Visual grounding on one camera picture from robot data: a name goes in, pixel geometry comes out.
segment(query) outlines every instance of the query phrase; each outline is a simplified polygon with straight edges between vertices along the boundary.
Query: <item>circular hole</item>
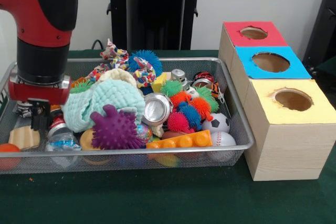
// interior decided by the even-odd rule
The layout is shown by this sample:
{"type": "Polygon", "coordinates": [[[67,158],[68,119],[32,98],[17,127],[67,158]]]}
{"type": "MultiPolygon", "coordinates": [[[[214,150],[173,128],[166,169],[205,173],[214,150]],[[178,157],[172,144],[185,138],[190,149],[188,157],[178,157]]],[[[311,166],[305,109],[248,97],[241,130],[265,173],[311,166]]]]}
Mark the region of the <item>circular hole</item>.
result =
{"type": "Polygon", "coordinates": [[[290,110],[305,111],[312,106],[310,97],[295,89],[280,91],[276,94],[275,100],[290,110]]]}
{"type": "Polygon", "coordinates": [[[256,27],[246,27],[240,31],[240,33],[249,39],[265,39],[268,34],[261,28],[256,28],[256,27]]]}
{"type": "Polygon", "coordinates": [[[279,73],[289,68],[289,61],[278,54],[260,52],[252,57],[253,62],[262,70],[279,73]]]}

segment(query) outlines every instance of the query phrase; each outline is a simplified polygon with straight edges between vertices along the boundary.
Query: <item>wire mesh basket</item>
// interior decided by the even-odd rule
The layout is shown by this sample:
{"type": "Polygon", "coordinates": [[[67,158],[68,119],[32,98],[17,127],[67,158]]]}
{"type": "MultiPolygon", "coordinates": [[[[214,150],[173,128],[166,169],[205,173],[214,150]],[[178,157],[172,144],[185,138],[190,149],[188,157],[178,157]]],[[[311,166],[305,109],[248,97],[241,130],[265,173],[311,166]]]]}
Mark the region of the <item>wire mesh basket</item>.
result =
{"type": "MultiPolygon", "coordinates": [[[[20,153],[0,153],[0,174],[233,166],[244,150],[253,145],[254,137],[225,64],[217,58],[162,58],[161,61],[165,72],[179,68],[185,71],[189,80],[200,71],[209,71],[215,77],[226,100],[225,104],[220,104],[219,111],[229,118],[229,133],[236,146],[46,152],[46,132],[40,131],[38,148],[20,153]]],[[[100,59],[69,59],[65,74],[76,80],[106,62],[100,59]]],[[[14,66],[9,67],[0,83],[0,144],[8,142],[11,130],[30,125],[30,119],[14,113],[16,101],[8,95],[7,79],[14,66]]]]}

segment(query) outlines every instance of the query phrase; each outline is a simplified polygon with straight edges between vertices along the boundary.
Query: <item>green spiky ball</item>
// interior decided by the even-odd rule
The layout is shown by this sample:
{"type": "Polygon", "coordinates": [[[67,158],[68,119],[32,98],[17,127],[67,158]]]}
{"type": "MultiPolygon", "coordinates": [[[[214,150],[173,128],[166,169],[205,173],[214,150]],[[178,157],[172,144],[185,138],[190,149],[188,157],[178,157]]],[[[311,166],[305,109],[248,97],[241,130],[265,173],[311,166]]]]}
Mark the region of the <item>green spiky ball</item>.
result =
{"type": "Polygon", "coordinates": [[[212,96],[211,90],[207,87],[196,87],[196,91],[199,93],[199,96],[204,98],[211,106],[211,113],[216,113],[219,110],[219,104],[216,99],[212,96]]]}
{"type": "Polygon", "coordinates": [[[162,87],[160,92],[168,97],[172,97],[183,90],[182,84],[179,81],[167,81],[162,87]]]}

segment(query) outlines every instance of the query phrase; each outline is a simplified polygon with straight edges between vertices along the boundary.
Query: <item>wooden box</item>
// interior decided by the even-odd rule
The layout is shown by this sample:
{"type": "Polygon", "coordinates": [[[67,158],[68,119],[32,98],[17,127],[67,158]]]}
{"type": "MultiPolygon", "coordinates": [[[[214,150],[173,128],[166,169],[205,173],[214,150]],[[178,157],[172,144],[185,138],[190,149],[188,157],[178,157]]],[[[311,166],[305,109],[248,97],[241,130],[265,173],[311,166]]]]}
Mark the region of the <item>wooden box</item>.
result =
{"type": "Polygon", "coordinates": [[[336,139],[336,111],[314,80],[251,80],[244,109],[256,139],[253,180],[317,179],[336,139]]]}

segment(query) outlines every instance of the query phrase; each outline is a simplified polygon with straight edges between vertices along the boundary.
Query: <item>cardboard box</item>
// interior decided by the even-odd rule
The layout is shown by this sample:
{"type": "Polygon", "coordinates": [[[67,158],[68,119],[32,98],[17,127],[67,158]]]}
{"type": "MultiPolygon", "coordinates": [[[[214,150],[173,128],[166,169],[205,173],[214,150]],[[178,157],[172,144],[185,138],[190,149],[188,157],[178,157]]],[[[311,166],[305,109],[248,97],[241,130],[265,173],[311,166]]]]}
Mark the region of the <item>cardboard box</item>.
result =
{"type": "Polygon", "coordinates": [[[317,179],[336,139],[336,111],[314,80],[251,80],[245,112],[253,180],[317,179]]]}
{"type": "Polygon", "coordinates": [[[230,74],[242,104],[250,79],[311,79],[290,47],[236,47],[230,74]]]}
{"type": "Polygon", "coordinates": [[[272,22],[224,22],[218,58],[231,71],[235,47],[288,46],[272,22]]]}

